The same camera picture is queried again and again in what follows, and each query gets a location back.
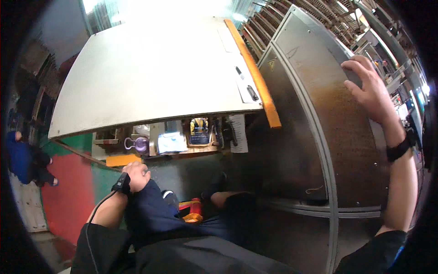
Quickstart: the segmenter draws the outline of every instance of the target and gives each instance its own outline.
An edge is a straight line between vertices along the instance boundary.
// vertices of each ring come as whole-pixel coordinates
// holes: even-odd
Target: black wristband
[[[411,147],[409,138],[406,136],[403,142],[398,144],[396,147],[387,147],[386,156],[388,157],[388,162],[394,163],[397,159],[403,156],[406,151]]]
[[[131,187],[129,186],[130,182],[131,178],[129,177],[128,173],[123,172],[117,182],[111,188],[111,191],[120,191],[125,195],[129,195],[131,193]]]

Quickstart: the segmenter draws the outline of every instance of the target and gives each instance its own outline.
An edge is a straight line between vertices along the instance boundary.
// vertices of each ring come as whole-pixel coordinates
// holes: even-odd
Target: metal rack
[[[362,33],[360,21],[350,16],[355,14],[356,5],[348,0],[340,1],[346,8],[346,12],[337,2],[325,0],[271,0],[263,4],[253,2],[261,7],[259,12],[248,18],[241,25],[241,32],[249,45],[253,58],[258,62],[266,50],[269,41],[281,25],[285,14],[292,5],[313,15],[328,30],[346,46],[354,43],[357,34]]]

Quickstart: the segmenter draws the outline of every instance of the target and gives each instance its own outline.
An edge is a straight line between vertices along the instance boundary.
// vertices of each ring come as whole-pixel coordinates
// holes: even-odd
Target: person in blue jacket
[[[19,131],[7,134],[11,172],[25,185],[32,181],[39,187],[45,183],[51,186],[58,185],[58,180],[47,170],[47,165],[51,164],[53,159],[39,147],[23,142],[21,137]]]

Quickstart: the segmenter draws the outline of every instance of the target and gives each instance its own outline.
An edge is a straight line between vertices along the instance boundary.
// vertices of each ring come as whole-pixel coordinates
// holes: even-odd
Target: warning label
[[[268,66],[271,68],[271,71],[274,71],[275,59],[268,61]]]

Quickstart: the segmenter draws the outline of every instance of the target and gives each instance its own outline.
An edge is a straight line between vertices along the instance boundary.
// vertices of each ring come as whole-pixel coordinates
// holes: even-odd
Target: red object
[[[190,213],[198,213],[199,215],[201,215],[201,208],[202,208],[201,199],[193,198],[192,201],[198,201],[198,203],[192,203],[190,205]]]
[[[180,203],[180,211],[183,209],[186,209],[190,207],[190,213],[198,213],[199,215],[201,214],[201,208],[202,208],[202,204],[201,204],[201,199],[199,198],[193,198],[191,201],[189,202],[182,202]]]

